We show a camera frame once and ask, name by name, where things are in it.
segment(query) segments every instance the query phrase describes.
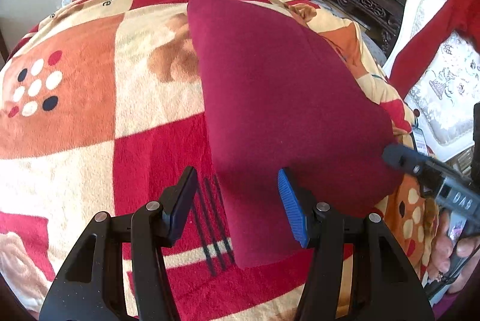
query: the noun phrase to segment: dark red cushion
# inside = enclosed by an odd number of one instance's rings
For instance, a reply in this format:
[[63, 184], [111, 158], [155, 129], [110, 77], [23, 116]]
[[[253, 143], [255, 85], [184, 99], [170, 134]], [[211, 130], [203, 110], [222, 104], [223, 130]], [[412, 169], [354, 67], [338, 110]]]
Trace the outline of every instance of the dark red cushion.
[[388, 113], [325, 39], [243, 1], [191, 0], [187, 15], [239, 266], [299, 249], [278, 194], [280, 168], [318, 201], [357, 216], [400, 185], [402, 174], [381, 157], [395, 141]]

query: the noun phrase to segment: patterned blanket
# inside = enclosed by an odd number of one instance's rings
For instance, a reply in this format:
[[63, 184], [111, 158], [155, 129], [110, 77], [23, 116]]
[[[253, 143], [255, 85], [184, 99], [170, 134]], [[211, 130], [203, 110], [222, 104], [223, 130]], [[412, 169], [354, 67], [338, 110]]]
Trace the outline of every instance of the patterned blanket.
[[[211, 162], [202, 86], [189, 36], [189, 0], [79, 0], [43, 20], [0, 72], [0, 272], [39, 312], [69, 250], [98, 211], [123, 215], [155, 200], [186, 165], [200, 187], [183, 237], [164, 249], [182, 320], [289, 320], [311, 259], [235, 265]], [[306, 0], [243, 0], [327, 38], [365, 95], [412, 146], [413, 114], [376, 65], [356, 23]], [[437, 210], [411, 177], [376, 209], [418, 276], [430, 257]], [[346, 249], [338, 313], [348, 309]], [[137, 315], [124, 247], [127, 310]]]

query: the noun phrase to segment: black dot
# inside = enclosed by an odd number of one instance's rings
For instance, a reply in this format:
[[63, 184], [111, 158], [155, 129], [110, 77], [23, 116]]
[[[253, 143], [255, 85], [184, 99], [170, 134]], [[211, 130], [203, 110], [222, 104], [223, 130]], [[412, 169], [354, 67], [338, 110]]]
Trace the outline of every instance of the black dot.
[[27, 72], [28, 70], [25, 68], [22, 69], [22, 71], [18, 74], [17, 80], [19, 83], [25, 80], [25, 77], [27, 77]]
[[398, 206], [398, 211], [403, 218], [405, 216], [405, 203], [403, 203], [403, 201], [400, 202], [400, 205]]
[[43, 101], [42, 108], [44, 111], [53, 110], [59, 102], [58, 96], [50, 96]]

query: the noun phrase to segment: white dot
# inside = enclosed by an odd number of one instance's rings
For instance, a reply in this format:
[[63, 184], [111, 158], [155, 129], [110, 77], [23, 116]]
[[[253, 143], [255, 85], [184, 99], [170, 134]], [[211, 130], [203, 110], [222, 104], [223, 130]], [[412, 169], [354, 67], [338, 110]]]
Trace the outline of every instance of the white dot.
[[37, 111], [38, 105], [36, 101], [29, 101], [25, 106], [23, 106], [22, 109], [22, 115], [23, 116], [30, 116], [35, 114], [35, 111]]
[[63, 75], [61, 71], [56, 70], [46, 78], [45, 86], [48, 89], [54, 89], [60, 84], [60, 82], [62, 81], [62, 78], [63, 78]]
[[425, 238], [425, 232], [423, 230], [423, 226], [420, 225], [418, 227], [418, 242], [423, 242], [423, 239]]
[[13, 93], [13, 101], [17, 103], [22, 98], [24, 93], [25, 93], [25, 87], [21, 85]]
[[412, 219], [414, 224], [418, 224], [420, 222], [420, 218], [422, 217], [422, 209], [420, 206], [417, 206], [412, 213]]
[[43, 68], [43, 58], [40, 58], [33, 63], [32, 67], [30, 68], [30, 73], [33, 76], [36, 76], [41, 72], [42, 68]]
[[28, 95], [36, 96], [40, 92], [41, 88], [42, 88], [42, 80], [38, 78], [32, 83], [32, 85], [30, 85], [30, 88], [28, 89]]
[[419, 200], [419, 193], [416, 189], [411, 188], [409, 191], [409, 203], [414, 205]]
[[412, 234], [413, 234], [413, 221], [406, 220], [405, 223], [403, 224], [403, 236], [405, 240], [408, 240], [410, 237], [412, 237]]

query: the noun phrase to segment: hand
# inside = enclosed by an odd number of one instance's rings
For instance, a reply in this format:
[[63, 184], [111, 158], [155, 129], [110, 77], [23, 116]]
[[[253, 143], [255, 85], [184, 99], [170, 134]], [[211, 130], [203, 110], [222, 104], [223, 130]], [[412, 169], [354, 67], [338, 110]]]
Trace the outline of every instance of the hand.
[[[449, 226], [450, 214], [448, 211], [443, 211], [440, 215], [437, 235], [431, 244], [430, 262], [427, 267], [428, 276], [431, 279], [435, 279], [438, 276], [438, 272], [446, 273], [450, 269], [449, 257], [453, 252], [454, 245], [452, 240], [446, 235]], [[480, 236], [464, 238], [458, 242], [457, 254], [462, 258], [468, 257], [479, 244]], [[480, 251], [462, 268], [459, 277], [448, 289], [448, 293], [457, 293], [465, 286], [479, 260]]]

